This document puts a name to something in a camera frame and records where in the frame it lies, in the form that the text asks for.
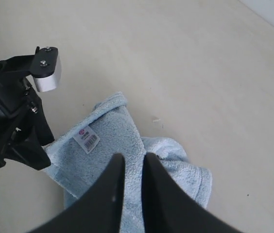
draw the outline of screw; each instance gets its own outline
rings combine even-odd
[[[40,65],[41,65],[42,67],[46,67],[48,64],[46,63],[46,61],[40,61]]]
[[[38,113],[38,108],[37,108],[37,107],[33,107],[33,108],[31,108],[31,111],[32,111],[34,114],[37,114],[37,113]]]

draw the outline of barcode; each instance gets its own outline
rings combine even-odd
[[[97,136],[92,135],[87,142],[84,143],[84,146],[88,151],[90,151],[94,146],[95,142],[97,141]]]

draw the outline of light blue towel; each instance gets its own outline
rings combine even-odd
[[[126,163],[122,233],[144,232],[141,175],[146,152],[156,153],[177,184],[206,207],[212,185],[210,171],[190,164],[181,145],[170,138],[140,137],[126,104],[123,94],[116,93],[97,104],[88,117],[46,148],[52,165],[45,172],[65,189],[66,207],[91,187],[116,152],[124,155]],[[94,136],[88,137],[86,146],[81,147],[73,137],[80,139],[87,132]]]

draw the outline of white floor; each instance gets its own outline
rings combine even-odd
[[[274,233],[273,26],[236,0],[0,1],[0,59],[37,45],[60,49],[61,86],[41,95],[56,137],[120,90],[142,135],[172,137],[211,169],[210,212]],[[1,233],[44,223],[61,201],[43,173],[0,170]]]

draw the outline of towel label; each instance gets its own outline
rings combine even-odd
[[[91,153],[100,141],[98,135],[89,126],[81,129],[73,138],[86,154]]]

